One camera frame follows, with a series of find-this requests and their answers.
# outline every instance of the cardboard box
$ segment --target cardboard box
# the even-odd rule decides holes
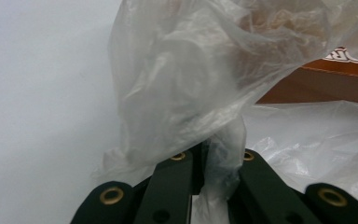
[[[358,60],[344,48],[307,63],[281,80],[260,104],[346,100],[358,103]]]

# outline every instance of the screw hole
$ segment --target screw hole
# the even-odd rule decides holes
[[[158,210],[153,214],[153,219],[157,223],[164,223],[170,220],[170,213],[165,210]]]
[[[295,212],[288,212],[284,214],[284,219],[290,224],[302,224],[304,223],[302,217]]]
[[[104,196],[104,198],[105,199],[114,199],[114,198],[116,198],[116,197],[118,197],[118,192],[117,191],[108,191],[106,194],[105,194],[105,196]]]
[[[245,155],[243,156],[244,161],[252,161],[254,158],[255,156],[252,153],[245,151]]]

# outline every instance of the white backdrop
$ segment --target white backdrop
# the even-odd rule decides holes
[[[117,141],[120,0],[0,0],[0,223],[69,223]]]

